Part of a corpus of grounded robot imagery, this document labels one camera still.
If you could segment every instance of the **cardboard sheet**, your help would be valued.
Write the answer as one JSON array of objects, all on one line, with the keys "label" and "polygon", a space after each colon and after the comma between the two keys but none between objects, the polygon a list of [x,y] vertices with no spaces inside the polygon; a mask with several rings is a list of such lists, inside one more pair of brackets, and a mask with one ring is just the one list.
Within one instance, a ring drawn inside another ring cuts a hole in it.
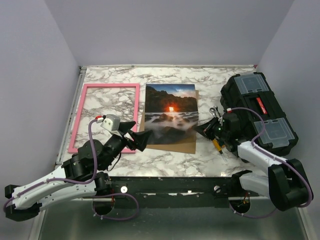
[{"label": "cardboard sheet", "polygon": [[[195,91],[196,99],[198,101],[199,98],[199,91]],[[145,130],[145,111],[142,113],[141,124],[139,128],[139,132]],[[185,153],[185,154],[195,154],[196,153],[196,140],[197,135],[195,134],[192,137],[183,139],[179,142],[173,144],[163,144],[163,145],[147,145],[147,149],[155,149],[155,150],[163,150],[163,151],[170,151],[170,152],[178,152],[178,153]]]}]

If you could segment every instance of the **photograph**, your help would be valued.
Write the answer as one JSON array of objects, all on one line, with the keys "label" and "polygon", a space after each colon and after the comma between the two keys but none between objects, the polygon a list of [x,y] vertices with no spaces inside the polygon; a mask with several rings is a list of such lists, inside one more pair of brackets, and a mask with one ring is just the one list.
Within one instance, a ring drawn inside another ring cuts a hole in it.
[{"label": "photograph", "polygon": [[147,84],[144,129],[152,130],[148,144],[174,144],[193,139],[199,114],[194,84]]}]

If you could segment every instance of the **white wall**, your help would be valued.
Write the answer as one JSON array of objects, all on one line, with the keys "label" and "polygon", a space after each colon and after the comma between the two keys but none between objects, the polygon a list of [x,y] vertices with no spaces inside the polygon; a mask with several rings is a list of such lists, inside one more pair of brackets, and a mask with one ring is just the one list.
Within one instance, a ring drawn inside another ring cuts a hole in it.
[{"label": "white wall", "polygon": [[[0,202],[6,185],[49,173],[79,68],[43,0],[0,3]],[[0,239],[28,239],[32,220],[0,214]]]},{"label": "white wall", "polygon": [[257,64],[293,0],[45,0],[80,65]]},{"label": "white wall", "polygon": [[302,161],[314,201],[308,207],[320,238],[320,1],[295,0],[265,51],[263,72],[299,136],[290,156]]}]

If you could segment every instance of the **marble surface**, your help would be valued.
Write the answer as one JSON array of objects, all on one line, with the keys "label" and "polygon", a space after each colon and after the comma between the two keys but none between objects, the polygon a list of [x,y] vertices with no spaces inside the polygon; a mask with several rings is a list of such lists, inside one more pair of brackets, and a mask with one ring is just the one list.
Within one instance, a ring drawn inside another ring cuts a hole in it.
[{"label": "marble surface", "polygon": [[[145,102],[146,84],[179,83],[195,84],[199,90],[199,124],[208,121],[212,115],[209,108],[220,105],[220,90],[235,74],[254,72],[253,67],[88,67],[84,83],[139,83],[138,129]],[[123,121],[133,119],[135,90],[133,88],[89,88],[86,93],[81,120],[75,139],[75,147],[81,146],[88,138],[88,123],[97,115],[115,114]],[[106,142],[110,134],[99,124],[94,124],[95,139]],[[71,157],[68,153],[71,132],[64,148],[62,160]],[[110,172],[111,176],[147,177],[229,177],[242,170],[252,170],[259,175],[263,172],[251,163],[243,163],[226,149],[219,154],[211,141],[197,134],[196,153],[186,154],[146,149],[135,154],[123,154],[121,160]]]}]

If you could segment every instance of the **pink picture frame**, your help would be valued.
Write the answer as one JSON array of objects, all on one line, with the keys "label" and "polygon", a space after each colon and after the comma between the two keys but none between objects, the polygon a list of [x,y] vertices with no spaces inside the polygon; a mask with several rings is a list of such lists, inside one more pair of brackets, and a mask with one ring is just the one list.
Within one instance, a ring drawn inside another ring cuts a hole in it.
[{"label": "pink picture frame", "polygon": [[[70,144],[68,148],[68,152],[70,154],[75,154],[78,152],[78,149],[75,148],[76,136],[79,128],[80,118],[82,109],[85,104],[86,93],[88,88],[135,88],[135,96],[134,96],[134,110],[133,110],[133,120],[138,124],[138,110],[139,110],[139,92],[140,92],[140,84],[139,83],[85,83],[83,85],[83,90],[80,97],[78,111],[75,116],[75,122],[71,134]],[[133,131],[137,131],[137,124],[134,125]],[[135,150],[130,150],[125,148],[121,153],[123,154],[134,154]]]}]

